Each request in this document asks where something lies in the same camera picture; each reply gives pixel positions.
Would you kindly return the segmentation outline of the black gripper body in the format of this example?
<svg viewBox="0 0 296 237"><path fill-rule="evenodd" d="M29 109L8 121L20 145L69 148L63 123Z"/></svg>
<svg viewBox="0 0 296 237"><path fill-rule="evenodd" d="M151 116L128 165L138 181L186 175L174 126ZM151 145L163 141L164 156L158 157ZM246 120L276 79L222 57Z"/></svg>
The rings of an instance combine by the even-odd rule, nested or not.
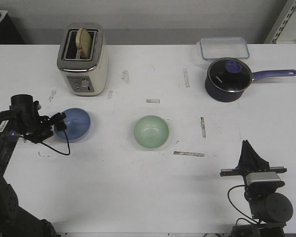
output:
<svg viewBox="0 0 296 237"><path fill-rule="evenodd" d="M33 115L21 111L17 117L22 137L35 144L42 143L54 135L49 124L49 117L40 116L38 111L39 109L34 108Z"/></svg>
<svg viewBox="0 0 296 237"><path fill-rule="evenodd" d="M279 174L287 172L283 166L270 167L264 170L221 169L220 176L242 176L247 195L269 195L285 186Z"/></svg>

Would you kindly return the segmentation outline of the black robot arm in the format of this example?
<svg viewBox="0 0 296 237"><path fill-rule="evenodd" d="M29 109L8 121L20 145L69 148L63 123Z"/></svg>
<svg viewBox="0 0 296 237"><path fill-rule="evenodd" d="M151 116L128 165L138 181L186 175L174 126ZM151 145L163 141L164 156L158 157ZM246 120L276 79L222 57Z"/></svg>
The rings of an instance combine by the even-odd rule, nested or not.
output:
<svg viewBox="0 0 296 237"><path fill-rule="evenodd" d="M13 158L18 142L24 139L42 144L53 135L52 127L64 124L64 113L41 116L39 102L31 95L18 94L10 98L9 108L0 112L0 235L2 237L58 237L53 224L25 210L13 187L16 172Z"/></svg>
<svg viewBox="0 0 296 237"><path fill-rule="evenodd" d="M283 166L271 167L253 149L248 140L242 142L241 154L234 169L222 169L221 177L241 176L244 198L251 215L241 212L245 225L236 223L232 237L283 237L283 228L292 218L294 210L290 200L277 189L285 185L279 174L287 172Z"/></svg>

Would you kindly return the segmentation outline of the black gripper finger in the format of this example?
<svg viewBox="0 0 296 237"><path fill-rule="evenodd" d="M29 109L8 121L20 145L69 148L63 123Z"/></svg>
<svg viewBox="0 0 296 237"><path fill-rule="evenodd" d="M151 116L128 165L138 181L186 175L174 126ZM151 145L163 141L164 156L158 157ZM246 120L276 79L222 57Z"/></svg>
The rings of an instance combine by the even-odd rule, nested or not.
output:
<svg viewBox="0 0 296 237"><path fill-rule="evenodd" d="M58 123L54 125L54 129L57 131L64 131L67 129L67 126L64 123Z"/></svg>
<svg viewBox="0 0 296 237"><path fill-rule="evenodd" d="M269 162L262 159L256 151L253 149L249 141L246 141L247 143L247 161L248 166L251 170L259 171L259 170L269 170Z"/></svg>
<svg viewBox="0 0 296 237"><path fill-rule="evenodd" d="M66 118L65 113L56 113L50 118L50 122L61 122L64 118Z"/></svg>
<svg viewBox="0 0 296 237"><path fill-rule="evenodd" d="M247 140L242 141L241 154L237 165L238 169L245 170L249 166L249 160L247 156L247 143Z"/></svg>

